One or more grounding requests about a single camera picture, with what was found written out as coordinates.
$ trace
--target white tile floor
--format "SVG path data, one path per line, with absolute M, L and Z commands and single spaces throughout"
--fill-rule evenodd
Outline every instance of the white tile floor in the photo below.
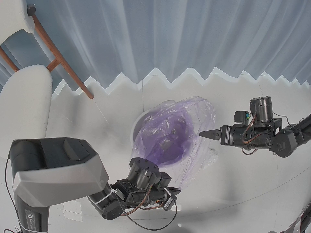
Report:
M 179 101 L 194 95 L 208 99 L 216 110 L 215 128 L 234 124 L 234 112 L 249 110 L 249 101 L 253 97 L 270 95 L 274 112 L 287 115 L 292 123 L 306 117 L 311 108 L 311 87 L 306 83 L 300 85 L 295 80 L 289 83 L 283 77 L 274 81 L 266 74 L 254 80 L 246 72 L 239 78 L 232 78 L 218 69 L 207 80 L 188 69 L 169 83 L 155 69 L 139 85 L 124 76 L 119 76 L 114 87 L 106 90 L 92 82 L 88 88 L 94 93 L 93 100 L 84 93 L 78 95 L 71 91 L 66 84 L 61 86 L 57 90 L 59 95 L 53 95 L 47 137 L 86 139 L 99 153 L 110 183 L 128 174 L 133 122 L 144 110 L 162 101 Z M 213 141 L 211 148 L 218 150 L 218 161 L 201 170 L 189 187 L 180 193 L 177 204 L 181 204 L 182 210 L 176 221 L 163 232 L 286 230 L 311 200 L 310 147 L 311 143 L 303 145 L 288 158 L 275 157 L 266 150 L 245 156 L 238 148 L 224 147 Z M 0 159 L 0 172 L 4 171 L 3 163 L 5 161 Z M 1 176 L 0 183 L 1 192 L 5 193 Z M 8 197 L 2 196 L 0 200 L 0 203 L 2 200 L 7 203 Z M 83 222 L 64 218 L 63 204 L 55 205 L 50 211 L 50 232 L 104 229 L 110 232 L 145 232 L 126 218 L 102 219 L 86 198 L 77 201 L 81 203 Z M 11 219 L 14 211 L 11 211 L 12 208 L 9 214 L 0 215 L 9 224 L 15 222 Z M 160 209 L 137 211 L 133 218 L 139 219 L 138 222 L 146 227 L 156 228 L 167 223 L 173 215 L 173 211 Z

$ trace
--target transparent plastic bag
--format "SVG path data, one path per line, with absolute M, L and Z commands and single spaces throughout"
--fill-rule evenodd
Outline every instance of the transparent plastic bag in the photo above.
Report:
M 165 101 L 146 114 L 132 150 L 172 177 L 170 186 L 186 188 L 211 155 L 210 139 L 199 136 L 214 128 L 215 110 L 201 97 Z

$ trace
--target curtain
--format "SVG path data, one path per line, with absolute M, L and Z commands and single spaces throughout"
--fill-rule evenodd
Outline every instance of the curtain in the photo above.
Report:
M 169 81 L 194 68 L 238 77 L 311 83 L 311 0 L 26 0 L 73 70 L 104 88 L 122 72 L 139 83 L 156 67 Z M 19 68 L 53 59 L 39 37 L 19 31 L 2 48 Z M 0 85 L 12 71 L 0 59 Z M 64 78 L 52 72 L 53 88 Z

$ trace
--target blue curtain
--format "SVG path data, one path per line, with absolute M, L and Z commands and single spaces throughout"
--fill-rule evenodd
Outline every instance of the blue curtain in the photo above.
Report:
M 124 73 L 140 82 L 154 67 L 169 81 L 192 67 L 238 77 L 267 72 L 311 83 L 311 0 L 26 0 L 77 75 L 104 88 Z M 19 31 L 1 45 L 19 67 L 48 65 L 48 52 Z M 11 71 L 0 65 L 0 85 Z M 65 79 L 58 67 L 53 88 Z

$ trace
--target crumpled plastic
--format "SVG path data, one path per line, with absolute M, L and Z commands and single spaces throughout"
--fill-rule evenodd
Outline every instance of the crumpled plastic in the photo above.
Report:
M 200 168 L 215 162 L 210 139 L 199 136 L 215 124 L 215 109 L 201 97 L 165 101 L 145 115 L 131 158 L 154 162 L 172 177 L 170 186 L 186 188 Z

